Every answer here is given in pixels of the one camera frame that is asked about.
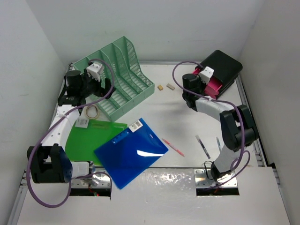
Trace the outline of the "clear tape roll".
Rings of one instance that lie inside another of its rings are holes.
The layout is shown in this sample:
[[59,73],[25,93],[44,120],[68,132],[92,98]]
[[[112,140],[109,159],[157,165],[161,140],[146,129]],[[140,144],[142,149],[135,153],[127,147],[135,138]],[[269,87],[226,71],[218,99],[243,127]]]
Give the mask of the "clear tape roll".
[[85,109],[85,115],[90,120],[96,120],[100,116],[100,110],[95,105],[89,105]]

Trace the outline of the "mint green file organizer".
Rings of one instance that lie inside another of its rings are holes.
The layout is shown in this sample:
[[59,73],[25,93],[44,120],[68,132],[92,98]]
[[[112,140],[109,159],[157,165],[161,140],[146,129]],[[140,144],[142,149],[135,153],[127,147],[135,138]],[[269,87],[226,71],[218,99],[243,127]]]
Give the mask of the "mint green file organizer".
[[142,72],[133,43],[125,36],[73,63],[83,72],[92,59],[102,59],[114,71],[116,90],[97,103],[108,120],[115,122],[154,93],[155,85]]

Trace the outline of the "black pink drawer box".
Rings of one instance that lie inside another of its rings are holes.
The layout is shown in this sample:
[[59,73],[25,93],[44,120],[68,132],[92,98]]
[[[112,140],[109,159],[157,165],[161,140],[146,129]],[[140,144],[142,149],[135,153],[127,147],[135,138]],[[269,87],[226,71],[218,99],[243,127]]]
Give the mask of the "black pink drawer box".
[[205,58],[201,66],[196,66],[193,74],[199,75],[206,66],[214,69],[214,73],[206,85],[204,94],[213,99],[218,99],[234,83],[243,69],[240,62],[220,50],[215,50]]

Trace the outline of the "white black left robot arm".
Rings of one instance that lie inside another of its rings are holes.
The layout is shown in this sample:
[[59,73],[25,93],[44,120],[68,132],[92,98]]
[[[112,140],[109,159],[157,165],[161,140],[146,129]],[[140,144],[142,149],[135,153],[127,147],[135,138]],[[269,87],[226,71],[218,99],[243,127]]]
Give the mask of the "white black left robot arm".
[[71,70],[65,73],[65,85],[58,99],[54,120],[37,145],[27,150],[26,178],[34,183],[69,183],[90,174],[89,161],[72,162],[65,151],[73,125],[80,119],[86,98],[95,95],[109,99],[115,91],[115,77],[99,77],[100,69]]

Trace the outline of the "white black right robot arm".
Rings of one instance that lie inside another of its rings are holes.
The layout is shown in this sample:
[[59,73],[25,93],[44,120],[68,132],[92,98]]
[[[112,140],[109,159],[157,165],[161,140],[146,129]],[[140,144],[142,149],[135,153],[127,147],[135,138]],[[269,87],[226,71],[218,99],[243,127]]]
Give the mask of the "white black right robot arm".
[[182,97],[187,106],[220,122],[224,145],[210,169],[212,179],[217,181],[240,164],[245,148],[258,138],[257,127],[246,105],[233,106],[227,101],[199,97],[204,86],[199,76],[185,74],[182,77],[182,84],[184,88]]

